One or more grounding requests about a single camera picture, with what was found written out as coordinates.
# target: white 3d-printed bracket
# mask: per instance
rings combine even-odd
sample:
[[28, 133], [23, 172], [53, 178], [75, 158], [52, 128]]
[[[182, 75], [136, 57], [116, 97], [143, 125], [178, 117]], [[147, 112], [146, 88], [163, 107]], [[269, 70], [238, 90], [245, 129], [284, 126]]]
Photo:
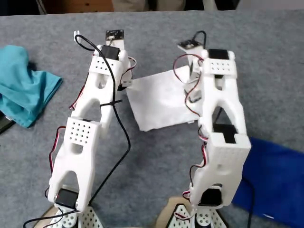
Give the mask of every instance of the white 3d-printed bracket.
[[[56, 215], [61, 215], [61, 211], [58, 210]], [[62, 219], [61, 217], [53, 218], [49, 224], [53, 224], [58, 222], [60, 219], [61, 220], [58, 223], [49, 226], [48, 228], [72, 228], [76, 224], [77, 217], [78, 228], [104, 228], [92, 207], [87, 207], [83, 213], [79, 213], [77, 215], [73, 213], [65, 215]]]
[[[190, 216], [190, 213], [182, 204], [178, 205], [174, 212], [184, 217]], [[167, 228], [227, 228], [225, 222], [215, 209], [200, 208], [191, 219], [186, 221], [176, 218], [174, 212], [171, 215]]]

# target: white plastic part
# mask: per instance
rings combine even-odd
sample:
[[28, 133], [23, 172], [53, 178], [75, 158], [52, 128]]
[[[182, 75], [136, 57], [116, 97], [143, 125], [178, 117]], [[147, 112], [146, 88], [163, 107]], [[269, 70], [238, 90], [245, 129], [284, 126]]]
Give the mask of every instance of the white plastic part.
[[[125, 50], [120, 51], [119, 61], [112, 59], [107, 59], [107, 61], [113, 72], [117, 91], [121, 80], [121, 75], [123, 74], [124, 70], [127, 69], [127, 64], [130, 62], [127, 52]], [[107, 104], [112, 101], [112, 98], [113, 80], [108, 66], [105, 64], [102, 57], [94, 55], [89, 68], [89, 75], [83, 93], [80, 96], [71, 116], [83, 117], [95, 101], [98, 101], [100, 104]], [[105, 137], [109, 128], [111, 117], [113, 115], [113, 109], [110, 105], [106, 105], [102, 106], [100, 110], [101, 136]]]
[[[75, 39], [75, 36], [76, 36], [76, 35], [80, 35], [79, 30], [78, 30], [78, 31], [74, 31], [74, 42], [75, 42], [75, 43], [76, 43], [76, 39]], [[81, 43], [81, 38], [77, 37], [77, 41], [78, 41], [79, 43]]]
[[190, 184], [190, 202], [198, 208], [204, 191], [213, 185], [222, 185], [222, 204], [214, 209], [228, 206], [241, 182], [243, 165], [251, 144], [247, 135], [235, 134], [235, 144], [226, 143], [223, 133], [211, 133], [207, 143], [207, 165], [197, 168]]
[[226, 224], [214, 209], [200, 208], [197, 210], [196, 217], [192, 219], [192, 227], [194, 227], [194, 219], [202, 227], [211, 226], [211, 228], [226, 228]]
[[[89, 202], [95, 176], [96, 142], [100, 135], [100, 123], [87, 122], [77, 117], [69, 117], [64, 141], [55, 160], [52, 177], [49, 181], [48, 200], [55, 202], [63, 179], [68, 172], [77, 176], [79, 194], [76, 209], [84, 211]], [[81, 153], [76, 144], [83, 146]]]
[[[202, 111], [199, 125], [202, 125], [203, 135], [208, 137], [213, 129], [212, 114], [217, 106], [227, 113], [231, 123], [239, 134], [247, 134], [243, 106], [238, 99], [237, 69], [235, 55], [229, 51], [229, 60], [210, 59], [207, 50], [202, 51], [204, 62], [201, 68]], [[216, 74], [222, 74], [222, 79], [215, 79]]]
[[[191, 49], [184, 49], [181, 46], [178, 46], [179, 49], [186, 52], [186, 54], [189, 54], [187, 56], [189, 66], [192, 66], [192, 73], [188, 75], [188, 79], [186, 81], [186, 84], [184, 85], [184, 90], [186, 93], [188, 93], [197, 83], [197, 80], [201, 74], [201, 68], [199, 59], [193, 55], [201, 55], [201, 52], [203, 50], [203, 46], [197, 46]], [[195, 87], [191, 93], [189, 94], [189, 100], [192, 102], [195, 102], [201, 98], [201, 88], [199, 86]]]
[[[69, 212], [69, 210], [66, 210], [64, 207], [60, 206], [60, 209], [63, 211], [63, 213]], [[61, 211], [58, 210], [56, 215], [61, 215]], [[104, 228], [92, 207], [87, 207], [83, 213], [72, 213], [65, 215], [62, 219], [61, 217], [53, 218], [49, 224], [53, 224], [58, 222], [60, 219], [61, 220], [48, 228], [72, 228], [77, 222], [77, 217], [78, 228]]]
[[[178, 205], [174, 212], [177, 212], [184, 217], [190, 217], [190, 214], [184, 205]], [[167, 228], [190, 228], [190, 220], [179, 220], [174, 216], [174, 212], [172, 213], [171, 220], [169, 221]]]
[[[187, 211], [184, 205], [178, 205], [174, 212], [177, 212], [185, 217], [190, 217], [190, 213]], [[227, 228], [226, 224], [215, 209], [199, 208], [196, 214], [189, 220], [182, 221], [174, 216], [174, 212], [171, 215], [171, 219], [167, 225], [167, 228], [198, 228], [195, 227], [195, 219], [197, 224], [202, 228]]]
[[104, 228], [92, 207], [79, 215], [78, 228]]
[[[55, 207], [60, 208], [62, 210], [62, 212], [60, 210], [58, 210], [55, 215], [61, 215], [61, 214], [73, 211], [73, 209], [62, 207], [57, 204], [55, 204]], [[77, 217], [78, 217], [77, 213], [72, 213], [72, 214], [65, 215], [63, 217], [53, 218], [49, 224], [53, 224], [53, 223], [56, 223], [56, 224], [51, 225], [48, 228], [62, 228], [62, 227], [72, 228], [72, 227], [74, 227], [74, 225], [77, 222]]]
[[[119, 60], [107, 59], [115, 79], [115, 90], [120, 84], [122, 74], [130, 65], [128, 54], [121, 49]], [[100, 107], [100, 122], [84, 120], [86, 112], [95, 101], [108, 104], [113, 98], [113, 79], [109, 67], [95, 50], [89, 68], [84, 89], [77, 100], [75, 110], [68, 118], [64, 141], [55, 159], [52, 177], [49, 181], [48, 200], [55, 203], [58, 192], [63, 186], [64, 177], [70, 172], [77, 176], [79, 193], [76, 200], [76, 209], [83, 212], [91, 197], [92, 185], [95, 177], [95, 152], [99, 136], [106, 135], [113, 108], [111, 105]]]

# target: perforated plate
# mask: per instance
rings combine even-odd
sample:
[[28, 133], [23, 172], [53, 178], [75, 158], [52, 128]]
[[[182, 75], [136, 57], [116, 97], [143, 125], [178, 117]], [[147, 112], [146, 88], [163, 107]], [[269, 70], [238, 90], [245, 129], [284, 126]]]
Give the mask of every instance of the perforated plate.
[[99, 123], [95, 121], [87, 122], [69, 117], [66, 125], [65, 140], [78, 145], [86, 145], [92, 141]]
[[237, 75], [236, 64], [231, 60], [208, 58], [203, 62], [203, 69], [205, 74]]
[[104, 228], [92, 207], [79, 216], [79, 228]]
[[[184, 205], [178, 205], [174, 212], [177, 212], [185, 217], [189, 217], [190, 214]], [[172, 214], [171, 221], [169, 221], [167, 228], [190, 228], [190, 221], [182, 221], [177, 219], [174, 214]]]
[[[178, 205], [174, 212], [178, 212], [185, 217], [189, 217], [190, 214], [185, 208], [184, 205]], [[227, 228], [226, 224], [218, 214], [216, 210], [213, 209], [198, 209], [196, 216], [194, 216], [191, 221], [193, 223], [192, 227], [190, 226], [190, 221], [181, 221], [177, 219], [174, 214], [172, 214], [171, 220], [168, 223], [167, 228], [193, 228], [194, 219], [197, 220], [198, 225], [203, 227], [211, 228]]]
[[[122, 67], [122, 63], [113, 59], [106, 59], [115, 75], [115, 71]], [[91, 66], [89, 69], [90, 73], [99, 73], [102, 75], [111, 75], [108, 69], [108, 66], [105, 64], [105, 61], [102, 57], [94, 56], [91, 62]]]
[[211, 228], [227, 228], [218, 212], [213, 209], [198, 209], [196, 220], [202, 227], [211, 224]]
[[[61, 209], [62, 209], [63, 213], [68, 212], [64, 208], [61, 208]], [[56, 213], [56, 215], [61, 215], [61, 211], [58, 210], [57, 213]], [[61, 219], [61, 217], [59, 217], [59, 218], [53, 218], [51, 220], [50, 224], [56, 223], [60, 219]], [[76, 213], [65, 215], [58, 223], [56, 223], [54, 225], [51, 225], [51, 226], [49, 226], [47, 228], [62, 228], [62, 227], [71, 228], [71, 227], [73, 227], [75, 225], [76, 220], [77, 220]]]

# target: gray fabric surface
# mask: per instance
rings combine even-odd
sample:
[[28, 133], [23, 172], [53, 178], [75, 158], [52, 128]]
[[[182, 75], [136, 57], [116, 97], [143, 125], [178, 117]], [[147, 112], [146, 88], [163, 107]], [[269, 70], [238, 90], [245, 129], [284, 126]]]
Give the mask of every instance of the gray fabric surface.
[[[248, 134], [301, 150], [304, 122], [304, 11], [94, 13], [0, 18], [0, 46], [25, 47], [37, 68], [64, 79], [36, 124], [13, 126], [0, 135], [1, 227], [21, 227], [40, 216], [50, 203], [44, 189], [50, 178], [48, 153], [56, 128], [70, 116], [90, 64], [90, 53], [73, 42], [78, 29], [103, 43], [107, 29], [125, 30], [125, 47], [138, 60], [134, 77], [171, 69], [182, 52], [180, 40], [197, 30], [208, 34], [207, 47], [236, 53], [240, 101]], [[196, 124], [140, 132], [125, 92], [118, 112], [130, 135], [132, 150], [95, 199], [99, 217], [109, 227], [149, 225], [189, 185], [188, 170], [200, 162]], [[98, 106], [87, 116], [98, 120]], [[94, 189], [127, 147], [113, 119], [107, 140], [96, 155]], [[247, 213], [233, 206], [222, 210], [231, 227], [245, 227]], [[253, 228], [281, 227], [253, 218]]]

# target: hole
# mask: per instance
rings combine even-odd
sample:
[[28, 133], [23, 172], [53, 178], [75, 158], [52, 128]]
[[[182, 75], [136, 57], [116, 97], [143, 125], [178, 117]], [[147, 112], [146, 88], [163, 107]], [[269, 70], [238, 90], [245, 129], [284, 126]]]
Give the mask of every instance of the hole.
[[81, 154], [82, 153], [82, 149], [83, 149], [83, 146], [82, 145], [78, 145], [78, 144], [73, 144], [72, 146], [72, 152], [74, 154]]

